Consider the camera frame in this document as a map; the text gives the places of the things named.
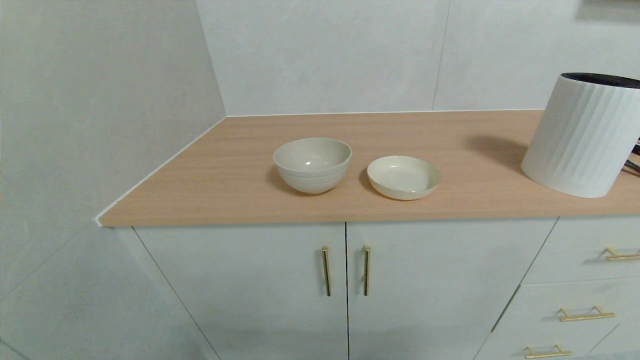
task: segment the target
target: drawer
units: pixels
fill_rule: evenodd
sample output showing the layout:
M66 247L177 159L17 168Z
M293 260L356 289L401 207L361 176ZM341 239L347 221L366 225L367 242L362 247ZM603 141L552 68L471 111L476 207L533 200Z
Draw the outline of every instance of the drawer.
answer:
M607 247L640 255L640 217L560 218L522 283L640 276L640 257L608 261Z
M640 350L640 316L625 319L615 330L596 346L589 355L604 355L617 352L635 352Z
M556 344L573 357L585 356L621 320L633 317L639 295L640 279L522 285L476 360L524 359L527 346L546 354L557 352ZM570 316L594 315L594 305L614 317L560 321L562 308Z

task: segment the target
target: drawer pull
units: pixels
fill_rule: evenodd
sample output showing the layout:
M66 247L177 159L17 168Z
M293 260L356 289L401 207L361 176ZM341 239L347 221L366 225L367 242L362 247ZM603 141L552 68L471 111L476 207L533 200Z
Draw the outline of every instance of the drawer pull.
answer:
M531 350L531 347L527 347L527 351L529 352L529 355L524 355L525 359L544 359L546 357L557 357L557 356L571 356L573 355L572 352L570 351L564 351L560 345L556 344L556 349L558 349L558 352L549 352L547 354L534 354L533 350Z
M593 308L596 309L596 311L598 311L597 314L576 315L576 316L569 315L569 312L567 312L565 308L561 308L560 311L563 312L564 316L558 318L558 320L562 322L574 322L579 320L614 318L616 316L616 314L614 313L603 313L602 309L600 309L600 306L594 305Z
M626 260L640 260L640 254L632 255L620 255L617 251L607 246L606 251L611 255L605 257L607 261L626 261Z
M371 247L364 245L364 296L369 296L369 267L371 266Z
M329 247L322 247L322 264L324 265L324 287L326 296L331 296L331 278L329 277Z

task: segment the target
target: cylindrical container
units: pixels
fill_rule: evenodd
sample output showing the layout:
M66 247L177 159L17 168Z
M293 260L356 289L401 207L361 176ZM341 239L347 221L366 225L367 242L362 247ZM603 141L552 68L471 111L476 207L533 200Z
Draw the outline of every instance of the cylindrical container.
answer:
M559 192L602 197L639 136L639 80L561 74L522 160L522 171Z

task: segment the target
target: kitchen counter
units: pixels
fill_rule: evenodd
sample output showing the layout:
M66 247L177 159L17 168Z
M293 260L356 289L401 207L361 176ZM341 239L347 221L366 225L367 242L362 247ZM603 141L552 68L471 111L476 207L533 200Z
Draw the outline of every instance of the kitchen counter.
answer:
M105 212L103 226L524 218L640 213L640 177L624 170L599 199L531 181L520 162L541 110L228 117ZM348 143L345 179L321 195L289 188L273 164L305 137ZM369 184L367 165L387 155L434 164L442 181L411 202Z

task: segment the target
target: bowl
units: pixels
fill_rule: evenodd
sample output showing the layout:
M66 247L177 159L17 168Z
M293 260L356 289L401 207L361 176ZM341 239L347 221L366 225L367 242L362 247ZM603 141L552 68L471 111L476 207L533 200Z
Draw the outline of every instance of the bowl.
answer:
M427 161L411 156L385 156L367 167L371 186L386 197L416 200L429 195L440 182L440 172Z
M303 193L323 193L344 179L351 148L329 138L305 138L286 143L273 153L285 183Z

